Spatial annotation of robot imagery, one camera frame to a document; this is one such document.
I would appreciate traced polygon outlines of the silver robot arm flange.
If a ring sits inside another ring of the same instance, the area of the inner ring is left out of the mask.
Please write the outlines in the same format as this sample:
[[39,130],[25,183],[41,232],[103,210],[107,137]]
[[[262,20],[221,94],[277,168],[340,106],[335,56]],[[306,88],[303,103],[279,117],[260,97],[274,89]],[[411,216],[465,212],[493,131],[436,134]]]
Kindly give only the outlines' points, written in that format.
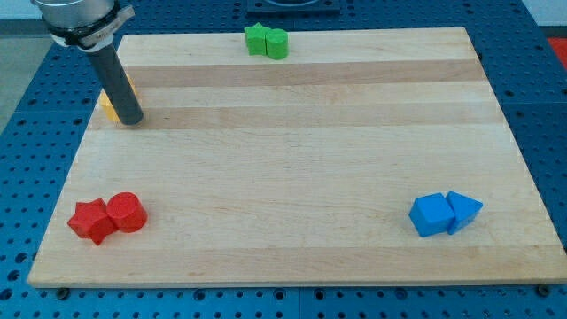
[[32,0],[53,40],[85,52],[109,45],[114,34],[135,16],[132,5],[118,0]]

